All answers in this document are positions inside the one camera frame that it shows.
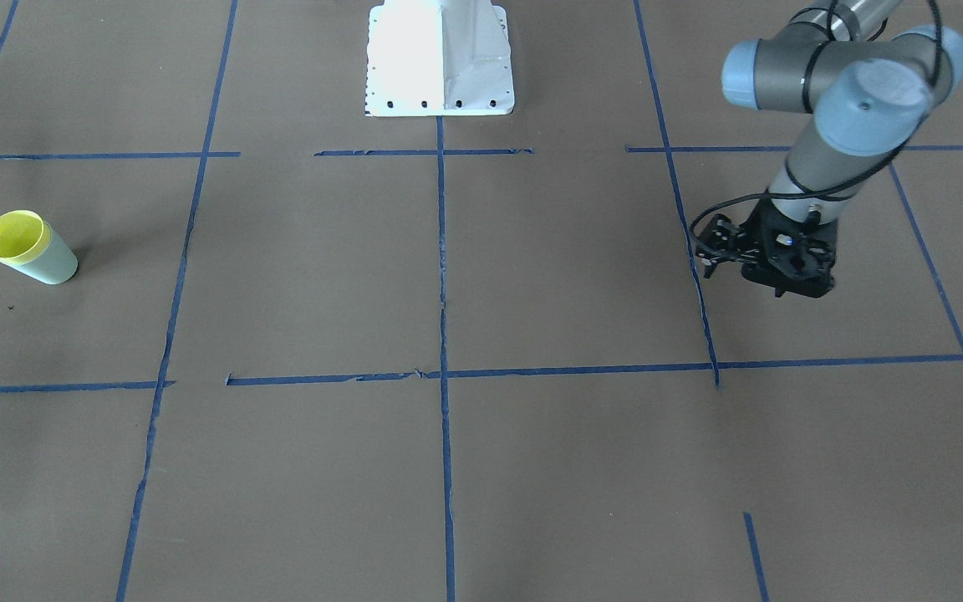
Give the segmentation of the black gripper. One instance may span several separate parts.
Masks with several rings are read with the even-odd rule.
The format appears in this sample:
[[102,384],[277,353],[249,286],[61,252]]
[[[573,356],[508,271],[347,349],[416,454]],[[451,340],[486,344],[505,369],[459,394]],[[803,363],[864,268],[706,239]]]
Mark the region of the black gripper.
[[[756,262],[769,255],[791,254],[828,254],[838,251],[839,222],[821,222],[819,217],[808,217],[806,222],[792,220],[784,216],[773,205],[760,205],[750,214],[749,220],[741,226],[725,214],[711,216],[706,227],[699,235],[703,245],[735,245],[741,236],[741,227],[746,235],[746,251],[752,251]],[[741,256],[729,250],[711,250],[698,247],[701,263],[701,278],[711,278],[720,264],[740,263]]]

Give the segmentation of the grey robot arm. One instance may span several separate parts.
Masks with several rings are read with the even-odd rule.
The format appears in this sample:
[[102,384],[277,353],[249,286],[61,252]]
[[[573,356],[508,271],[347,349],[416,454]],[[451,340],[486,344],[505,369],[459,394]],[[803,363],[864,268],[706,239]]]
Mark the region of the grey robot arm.
[[744,222],[722,205],[690,225],[693,254],[710,278],[737,263],[750,282],[818,298],[832,290],[839,221],[875,174],[909,144],[963,80],[963,37],[941,22],[879,41],[894,1],[815,1],[771,38],[727,54],[727,102],[809,115],[805,130]]

